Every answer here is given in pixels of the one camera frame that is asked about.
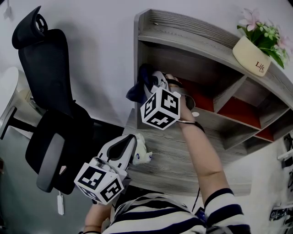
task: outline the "person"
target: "person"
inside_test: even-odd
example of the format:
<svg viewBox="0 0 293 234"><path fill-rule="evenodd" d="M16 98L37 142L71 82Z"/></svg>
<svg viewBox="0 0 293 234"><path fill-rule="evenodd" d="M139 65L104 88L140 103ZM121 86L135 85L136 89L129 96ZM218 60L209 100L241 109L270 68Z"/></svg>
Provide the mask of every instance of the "person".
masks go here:
<svg viewBox="0 0 293 234"><path fill-rule="evenodd" d="M166 76L177 80L170 74ZM195 122L184 96L180 104L180 119ZM185 205L172 200L170 195L150 193L116 207L111 217L113 221L103 234L250 234L241 206L229 188L220 158L205 133L193 124L179 123L179 126L197 173L206 222L192 214ZM111 205L92 205L83 233L101 233L102 223L110 213Z"/></svg>

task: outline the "red shelf panel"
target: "red shelf panel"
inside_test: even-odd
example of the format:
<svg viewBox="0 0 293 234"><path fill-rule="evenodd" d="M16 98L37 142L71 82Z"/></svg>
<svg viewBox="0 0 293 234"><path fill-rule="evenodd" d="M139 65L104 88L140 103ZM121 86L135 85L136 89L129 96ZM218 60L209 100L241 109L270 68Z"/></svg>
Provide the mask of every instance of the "red shelf panel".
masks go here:
<svg viewBox="0 0 293 234"><path fill-rule="evenodd" d="M274 136L271 133L270 128L265 128L261 132L257 133L256 136L270 140L270 141L274 141Z"/></svg>
<svg viewBox="0 0 293 234"><path fill-rule="evenodd" d="M204 87L203 85L200 85L198 83L195 83L189 80L184 80L179 78L178 80L181 82L182 86L193 97L195 101L195 106L197 108L214 112L213 98L208 95L207 87Z"/></svg>
<svg viewBox="0 0 293 234"><path fill-rule="evenodd" d="M235 97L230 98L218 114L261 128L256 107Z"/></svg>

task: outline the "potted plant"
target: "potted plant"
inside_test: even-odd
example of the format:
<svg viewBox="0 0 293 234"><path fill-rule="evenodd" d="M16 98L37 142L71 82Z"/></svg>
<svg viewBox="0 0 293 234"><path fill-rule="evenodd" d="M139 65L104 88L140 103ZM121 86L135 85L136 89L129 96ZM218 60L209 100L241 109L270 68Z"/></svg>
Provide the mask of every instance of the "potted plant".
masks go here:
<svg viewBox="0 0 293 234"><path fill-rule="evenodd" d="M266 74L271 63L270 57L284 68L289 53L293 53L290 39L282 35L279 26L261 22L257 9L244 9L243 15L244 19L237 28L243 29L245 36L233 48L233 55L238 62L257 76Z"/></svg>

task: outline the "chair seat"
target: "chair seat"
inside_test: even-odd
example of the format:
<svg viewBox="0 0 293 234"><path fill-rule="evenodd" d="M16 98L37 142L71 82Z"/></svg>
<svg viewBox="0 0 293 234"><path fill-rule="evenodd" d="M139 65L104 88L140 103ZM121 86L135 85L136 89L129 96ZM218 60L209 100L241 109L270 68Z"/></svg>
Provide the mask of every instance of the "chair seat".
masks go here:
<svg viewBox="0 0 293 234"><path fill-rule="evenodd" d="M55 133L65 139L57 171L66 166L61 175L54 177L53 186L64 194L74 189L74 179L84 162L89 162L93 138L93 121L81 106L73 103L73 118L58 111L48 110L34 132L26 151L26 160L39 173L44 156Z"/></svg>

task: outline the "white cube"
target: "white cube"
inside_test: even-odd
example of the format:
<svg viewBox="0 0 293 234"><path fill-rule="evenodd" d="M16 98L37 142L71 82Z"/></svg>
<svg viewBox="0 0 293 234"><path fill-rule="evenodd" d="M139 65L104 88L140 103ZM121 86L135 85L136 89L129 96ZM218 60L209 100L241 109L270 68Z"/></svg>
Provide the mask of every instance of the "white cube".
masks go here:
<svg viewBox="0 0 293 234"><path fill-rule="evenodd" d="M118 174L85 163L74 183L91 199L107 205L124 189Z"/></svg>
<svg viewBox="0 0 293 234"><path fill-rule="evenodd" d="M159 87L141 107L142 122L165 130L180 119L180 97L177 92Z"/></svg>

